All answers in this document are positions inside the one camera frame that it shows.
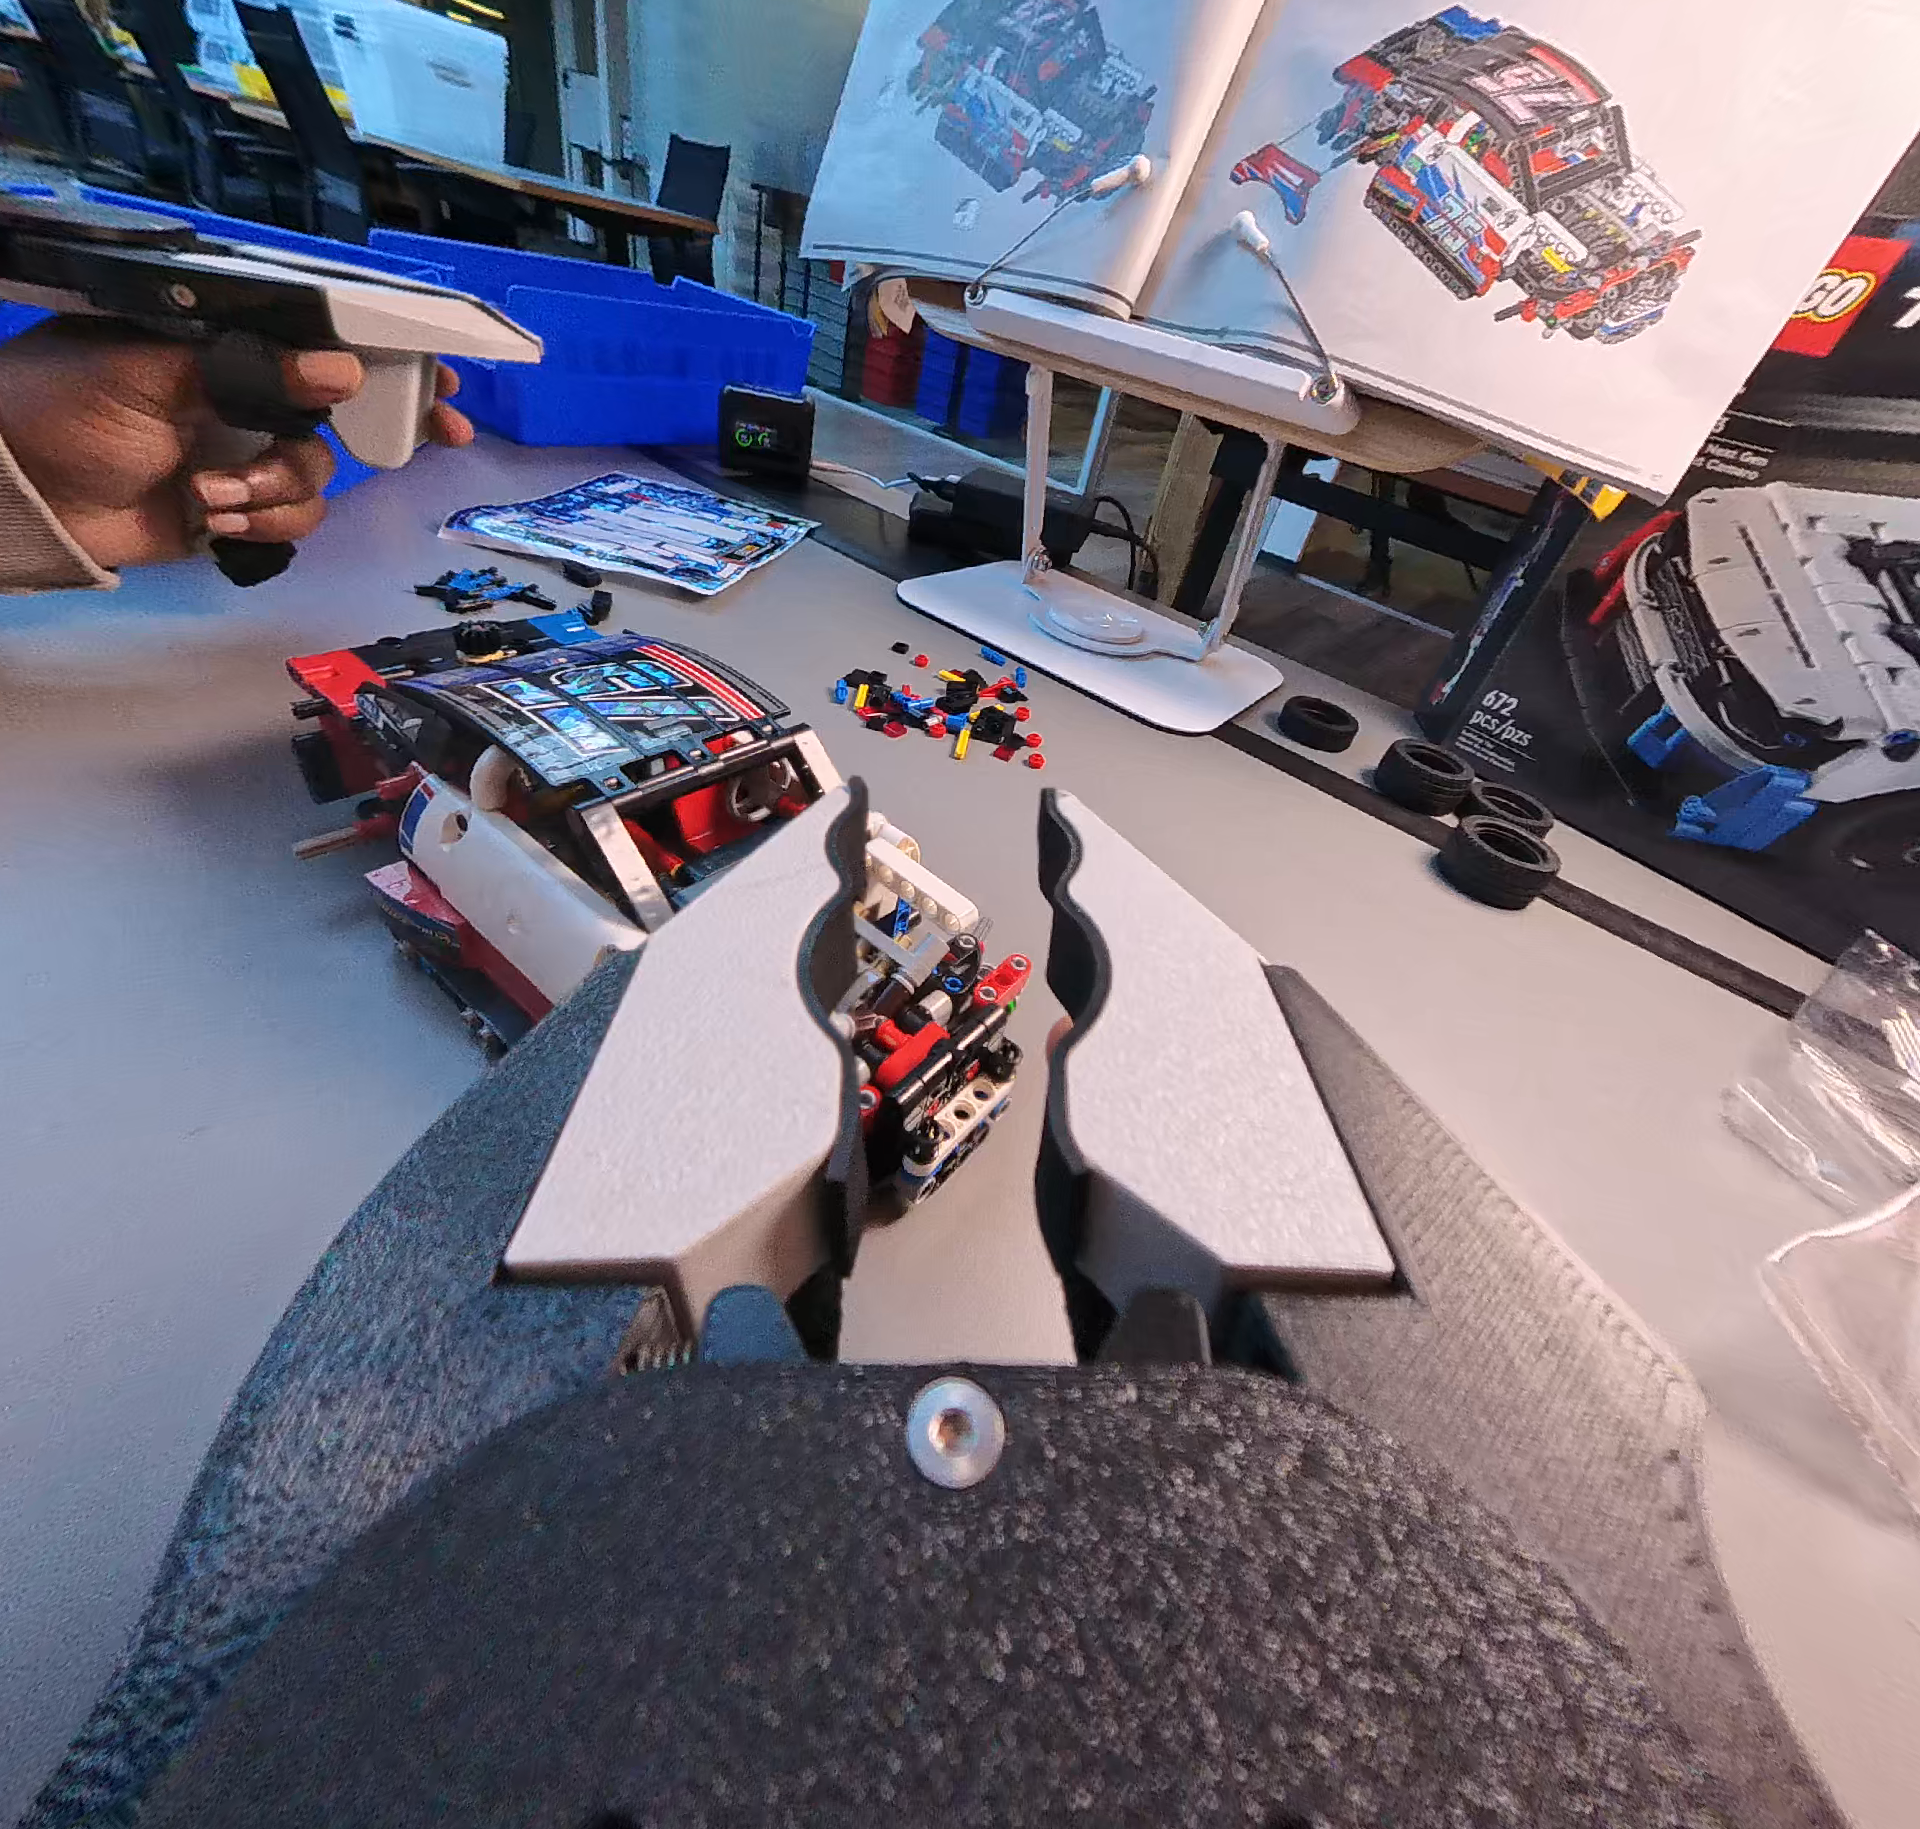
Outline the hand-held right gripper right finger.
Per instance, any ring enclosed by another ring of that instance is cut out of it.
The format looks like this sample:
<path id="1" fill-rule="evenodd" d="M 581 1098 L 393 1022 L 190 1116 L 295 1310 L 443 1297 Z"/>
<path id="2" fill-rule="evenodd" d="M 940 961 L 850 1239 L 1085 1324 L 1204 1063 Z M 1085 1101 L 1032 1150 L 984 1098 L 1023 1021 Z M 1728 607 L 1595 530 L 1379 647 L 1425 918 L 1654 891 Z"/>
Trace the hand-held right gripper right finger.
<path id="1" fill-rule="evenodd" d="M 1396 1265 L 1241 934 L 1066 790 L 1039 803 L 1045 1058 L 1039 1227 L 1074 1336 L 1149 1291 L 1223 1336 L 1245 1298 L 1377 1294 Z"/>

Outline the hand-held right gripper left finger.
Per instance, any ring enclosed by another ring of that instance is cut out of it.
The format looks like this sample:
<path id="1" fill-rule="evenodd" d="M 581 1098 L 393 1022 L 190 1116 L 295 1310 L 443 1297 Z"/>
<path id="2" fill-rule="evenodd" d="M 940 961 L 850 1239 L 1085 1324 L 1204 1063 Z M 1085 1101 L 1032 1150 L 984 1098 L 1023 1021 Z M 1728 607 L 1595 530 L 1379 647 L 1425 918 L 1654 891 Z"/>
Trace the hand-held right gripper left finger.
<path id="1" fill-rule="evenodd" d="M 838 1336 L 868 1214 L 854 1058 L 864 781 L 706 882 L 638 954 L 500 1260 L 521 1286 L 646 1286 L 698 1336 L 733 1286 Z"/>

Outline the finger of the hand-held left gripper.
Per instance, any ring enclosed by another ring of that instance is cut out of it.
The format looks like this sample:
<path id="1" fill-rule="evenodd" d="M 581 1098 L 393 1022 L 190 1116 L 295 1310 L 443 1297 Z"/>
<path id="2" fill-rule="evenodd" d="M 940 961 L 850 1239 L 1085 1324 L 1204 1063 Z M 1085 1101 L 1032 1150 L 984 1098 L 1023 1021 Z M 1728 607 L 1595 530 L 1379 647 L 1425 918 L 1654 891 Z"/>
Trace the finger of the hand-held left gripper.
<path id="1" fill-rule="evenodd" d="M 255 244 L 193 251 L 195 313 L 300 351 L 346 349 L 538 364 L 539 337 L 472 296 L 350 262 Z"/>

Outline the lego sticker sheet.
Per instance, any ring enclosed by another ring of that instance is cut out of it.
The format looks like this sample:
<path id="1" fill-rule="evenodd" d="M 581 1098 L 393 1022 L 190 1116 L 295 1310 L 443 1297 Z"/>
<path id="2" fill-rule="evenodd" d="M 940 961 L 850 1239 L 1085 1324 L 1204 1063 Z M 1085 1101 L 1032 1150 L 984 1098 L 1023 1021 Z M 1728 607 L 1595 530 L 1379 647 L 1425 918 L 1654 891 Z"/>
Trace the lego sticker sheet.
<path id="1" fill-rule="evenodd" d="M 461 508 L 438 539 L 710 599 L 814 530 L 814 520 L 698 486 L 603 473 L 538 499 Z"/>

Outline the lego race car model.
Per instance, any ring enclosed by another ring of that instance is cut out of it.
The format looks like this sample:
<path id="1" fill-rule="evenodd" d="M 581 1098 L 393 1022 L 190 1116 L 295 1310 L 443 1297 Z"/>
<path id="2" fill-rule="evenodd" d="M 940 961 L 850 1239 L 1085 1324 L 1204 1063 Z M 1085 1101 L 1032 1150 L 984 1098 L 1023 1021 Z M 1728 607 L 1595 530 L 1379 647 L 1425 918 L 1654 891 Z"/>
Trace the lego race car model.
<path id="1" fill-rule="evenodd" d="M 819 734 L 740 671 L 583 614 L 300 654 L 285 676 L 310 800 L 353 806 L 298 857 L 395 850 L 365 874 L 380 921 L 492 1055 L 842 786 Z M 880 813 L 865 835 L 835 1011 L 869 1182 L 909 1211 L 1005 1113 L 1032 965 L 990 947 L 912 835 Z"/>

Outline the pile of small lego pieces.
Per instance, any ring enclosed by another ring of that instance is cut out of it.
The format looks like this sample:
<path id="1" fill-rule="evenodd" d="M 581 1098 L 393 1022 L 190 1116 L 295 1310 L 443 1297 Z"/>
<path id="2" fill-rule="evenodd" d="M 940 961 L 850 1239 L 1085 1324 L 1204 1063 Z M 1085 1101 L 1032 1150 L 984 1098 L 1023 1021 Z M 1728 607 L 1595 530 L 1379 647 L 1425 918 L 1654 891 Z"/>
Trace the pile of small lego pieces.
<path id="1" fill-rule="evenodd" d="M 1043 772 L 1052 760 L 1037 722 L 1034 676 L 990 646 L 942 661 L 899 639 L 838 672 L 826 694 L 886 741 L 923 741 L 955 762 L 992 759 Z"/>

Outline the lego set box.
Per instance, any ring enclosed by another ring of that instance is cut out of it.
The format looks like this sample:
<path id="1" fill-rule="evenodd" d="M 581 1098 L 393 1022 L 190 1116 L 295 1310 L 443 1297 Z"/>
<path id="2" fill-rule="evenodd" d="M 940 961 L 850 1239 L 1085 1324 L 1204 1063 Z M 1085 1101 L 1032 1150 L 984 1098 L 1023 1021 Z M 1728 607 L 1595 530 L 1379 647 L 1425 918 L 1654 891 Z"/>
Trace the lego set box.
<path id="1" fill-rule="evenodd" d="M 1915 146 L 1676 490 L 1501 574 L 1414 719 L 1805 954 L 1918 954 Z"/>

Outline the person's left hand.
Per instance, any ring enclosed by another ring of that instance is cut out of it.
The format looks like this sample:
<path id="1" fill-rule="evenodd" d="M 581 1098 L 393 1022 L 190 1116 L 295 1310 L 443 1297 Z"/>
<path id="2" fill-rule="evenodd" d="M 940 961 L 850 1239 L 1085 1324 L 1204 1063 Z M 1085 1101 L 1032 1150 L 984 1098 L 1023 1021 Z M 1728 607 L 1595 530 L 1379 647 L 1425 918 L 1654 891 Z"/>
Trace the person's left hand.
<path id="1" fill-rule="evenodd" d="M 326 519 L 315 436 L 219 468 L 197 349 L 54 318 L 1 351 L 1 436 L 63 533 L 115 576 L 214 544 L 293 547 Z"/>

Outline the wooden work table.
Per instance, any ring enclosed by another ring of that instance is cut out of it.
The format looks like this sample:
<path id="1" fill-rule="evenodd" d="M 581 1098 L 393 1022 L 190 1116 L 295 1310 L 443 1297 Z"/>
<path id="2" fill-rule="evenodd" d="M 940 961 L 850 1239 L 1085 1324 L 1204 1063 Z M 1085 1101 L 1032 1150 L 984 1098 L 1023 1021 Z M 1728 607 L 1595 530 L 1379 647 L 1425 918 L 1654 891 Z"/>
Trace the wooden work table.
<path id="1" fill-rule="evenodd" d="M 488 188 L 522 202 L 539 202 L 586 223 L 597 236 L 601 257 L 613 264 L 634 264 L 634 238 L 642 242 L 708 242 L 719 235 L 710 220 L 635 202 L 629 195 L 569 185 L 538 169 L 492 163 L 463 163 L 443 154 L 398 146 L 380 137 L 350 135 L 362 153 L 385 154 L 395 172 L 430 172 L 453 185 Z"/>

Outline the white storage box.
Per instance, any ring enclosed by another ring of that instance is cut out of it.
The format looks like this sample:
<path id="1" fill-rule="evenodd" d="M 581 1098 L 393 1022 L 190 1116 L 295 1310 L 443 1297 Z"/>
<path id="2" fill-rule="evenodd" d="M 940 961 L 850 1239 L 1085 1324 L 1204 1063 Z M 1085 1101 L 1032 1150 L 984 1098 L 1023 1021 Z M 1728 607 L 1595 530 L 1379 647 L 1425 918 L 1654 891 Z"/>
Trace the white storage box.
<path id="1" fill-rule="evenodd" d="M 507 161 L 509 46 L 403 0 L 317 0 L 350 124 L 461 163 Z"/>

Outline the cluster of blue black pins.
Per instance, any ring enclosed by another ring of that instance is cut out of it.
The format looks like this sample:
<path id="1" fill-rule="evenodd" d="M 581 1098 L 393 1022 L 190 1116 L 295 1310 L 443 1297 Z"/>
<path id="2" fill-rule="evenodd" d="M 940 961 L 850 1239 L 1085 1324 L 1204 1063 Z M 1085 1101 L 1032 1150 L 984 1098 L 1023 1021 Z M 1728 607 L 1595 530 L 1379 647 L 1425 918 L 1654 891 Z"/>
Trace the cluster of blue black pins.
<path id="1" fill-rule="evenodd" d="M 541 621 L 551 635 L 571 635 L 575 626 L 594 631 L 609 621 L 614 607 L 611 591 L 590 591 L 563 608 L 553 595 L 541 593 L 536 580 L 505 576 L 496 569 L 443 571 L 442 576 L 415 586 L 414 593 L 453 618 L 484 616 L 500 605 L 525 607 L 534 614 L 529 621 Z"/>

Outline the small black display device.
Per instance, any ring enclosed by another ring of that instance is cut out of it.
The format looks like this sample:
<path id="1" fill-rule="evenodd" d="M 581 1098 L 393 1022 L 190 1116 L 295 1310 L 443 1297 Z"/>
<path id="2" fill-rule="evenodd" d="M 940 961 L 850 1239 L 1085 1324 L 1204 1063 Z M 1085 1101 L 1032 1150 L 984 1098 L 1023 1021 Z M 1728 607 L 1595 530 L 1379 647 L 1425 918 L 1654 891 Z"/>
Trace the small black display device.
<path id="1" fill-rule="evenodd" d="M 809 482 L 819 411 L 806 395 L 728 383 L 716 411 L 716 457 L 724 473 L 782 489 Z"/>

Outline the white book stand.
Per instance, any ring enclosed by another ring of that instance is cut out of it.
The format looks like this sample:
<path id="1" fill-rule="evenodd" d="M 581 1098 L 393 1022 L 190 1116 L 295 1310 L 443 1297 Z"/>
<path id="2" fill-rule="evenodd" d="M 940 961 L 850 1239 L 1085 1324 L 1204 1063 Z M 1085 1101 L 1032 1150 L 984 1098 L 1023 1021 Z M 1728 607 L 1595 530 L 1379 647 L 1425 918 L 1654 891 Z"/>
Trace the white book stand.
<path id="1" fill-rule="evenodd" d="M 1230 235 L 1278 283 L 1312 364 L 1241 353 L 1140 318 L 1103 318 L 992 287 L 987 276 L 967 287 L 960 313 L 934 312 L 938 333 L 1027 364 L 1019 559 L 912 576 L 897 590 L 899 602 L 917 616 L 1174 736 L 1211 736 L 1282 687 L 1282 672 L 1259 656 L 1234 649 L 1230 631 L 1258 561 L 1283 462 L 1304 455 L 1286 428 L 1293 425 L 1337 439 L 1358 422 L 1357 397 L 1319 348 L 1268 235 L 1252 210 L 1231 220 Z M 1057 374 L 1259 438 L 1259 473 L 1245 497 L 1211 621 L 1194 626 L 1052 561 L 1043 516 Z"/>

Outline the black power adapter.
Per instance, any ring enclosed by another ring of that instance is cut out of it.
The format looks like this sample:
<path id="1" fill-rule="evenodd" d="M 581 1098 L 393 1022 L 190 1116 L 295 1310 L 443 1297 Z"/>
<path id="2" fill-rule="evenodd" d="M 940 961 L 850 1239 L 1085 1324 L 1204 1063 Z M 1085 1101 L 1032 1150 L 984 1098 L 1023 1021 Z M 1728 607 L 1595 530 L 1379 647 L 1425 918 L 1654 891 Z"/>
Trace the black power adapter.
<path id="1" fill-rule="evenodd" d="M 1021 479 L 1002 469 L 967 477 L 915 477 L 905 535 L 912 544 L 944 548 L 972 559 L 1017 559 L 1021 550 Z M 1043 554 L 1070 566 L 1094 527 L 1094 504 L 1082 496 L 1048 490 Z"/>

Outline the crumpled clear plastic bag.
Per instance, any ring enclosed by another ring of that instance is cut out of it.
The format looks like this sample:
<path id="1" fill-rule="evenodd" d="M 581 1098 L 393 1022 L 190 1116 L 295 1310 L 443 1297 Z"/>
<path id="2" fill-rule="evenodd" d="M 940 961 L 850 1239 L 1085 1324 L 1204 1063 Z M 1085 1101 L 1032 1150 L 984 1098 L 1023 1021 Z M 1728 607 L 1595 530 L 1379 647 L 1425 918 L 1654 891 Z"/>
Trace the crumpled clear plastic bag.
<path id="1" fill-rule="evenodd" d="M 1859 1216 L 1918 1181 L 1918 965 L 1874 931 L 1722 1100 L 1722 1120 L 1831 1211 Z"/>
<path id="2" fill-rule="evenodd" d="M 1767 1305 L 1918 1510 L 1918 1189 L 1763 1260 Z"/>

